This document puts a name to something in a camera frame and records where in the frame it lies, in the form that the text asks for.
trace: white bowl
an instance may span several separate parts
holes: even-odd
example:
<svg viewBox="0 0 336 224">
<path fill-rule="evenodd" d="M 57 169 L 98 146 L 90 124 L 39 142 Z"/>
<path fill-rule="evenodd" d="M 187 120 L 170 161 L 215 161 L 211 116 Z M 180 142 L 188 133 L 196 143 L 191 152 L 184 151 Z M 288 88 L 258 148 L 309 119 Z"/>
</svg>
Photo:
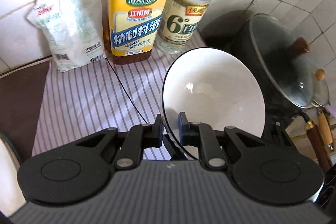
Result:
<svg viewBox="0 0 336 224">
<path fill-rule="evenodd" d="M 209 47 L 192 49 L 172 63 L 163 82 L 162 112 L 177 142 L 180 112 L 214 130 L 235 126 L 258 137 L 265 125 L 264 99 L 252 73 L 234 56 Z M 184 148 L 198 158 L 196 147 Z"/>
</svg>

